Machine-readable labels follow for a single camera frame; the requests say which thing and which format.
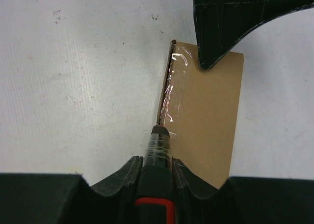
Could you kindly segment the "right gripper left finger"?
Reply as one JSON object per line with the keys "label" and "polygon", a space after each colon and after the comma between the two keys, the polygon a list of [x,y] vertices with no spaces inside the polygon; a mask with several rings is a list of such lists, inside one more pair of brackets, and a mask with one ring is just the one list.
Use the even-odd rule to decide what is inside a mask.
{"label": "right gripper left finger", "polygon": [[1,173],[2,224],[133,224],[143,158],[89,186],[79,174]]}

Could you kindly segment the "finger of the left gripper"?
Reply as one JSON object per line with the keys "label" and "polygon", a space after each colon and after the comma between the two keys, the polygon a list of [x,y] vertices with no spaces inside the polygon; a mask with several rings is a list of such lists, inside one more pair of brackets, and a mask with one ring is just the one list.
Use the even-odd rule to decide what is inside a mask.
{"label": "finger of the left gripper", "polygon": [[265,23],[313,6],[314,0],[193,0],[200,69],[211,69]]}

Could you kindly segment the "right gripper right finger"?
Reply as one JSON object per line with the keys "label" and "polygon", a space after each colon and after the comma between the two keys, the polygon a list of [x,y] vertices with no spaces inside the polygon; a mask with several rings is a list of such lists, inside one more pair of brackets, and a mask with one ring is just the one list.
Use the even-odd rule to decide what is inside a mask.
{"label": "right gripper right finger", "polygon": [[217,189],[179,159],[172,164],[179,224],[312,224],[312,180],[229,177]]}

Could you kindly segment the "red black utility knife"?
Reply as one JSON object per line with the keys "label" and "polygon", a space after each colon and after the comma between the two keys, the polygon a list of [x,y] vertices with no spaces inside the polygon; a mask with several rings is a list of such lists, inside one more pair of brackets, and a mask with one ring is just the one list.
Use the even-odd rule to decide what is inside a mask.
{"label": "red black utility knife", "polygon": [[160,125],[152,128],[143,157],[135,196],[135,224],[174,224],[174,181],[170,135]]}

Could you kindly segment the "brown cardboard express box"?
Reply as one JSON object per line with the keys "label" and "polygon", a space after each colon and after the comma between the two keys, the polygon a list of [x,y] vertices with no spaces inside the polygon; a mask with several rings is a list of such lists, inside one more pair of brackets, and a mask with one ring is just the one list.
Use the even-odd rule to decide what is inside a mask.
{"label": "brown cardboard express box", "polygon": [[172,156],[216,188],[230,172],[243,66],[244,55],[230,52],[201,70],[196,45],[170,43],[157,119]]}

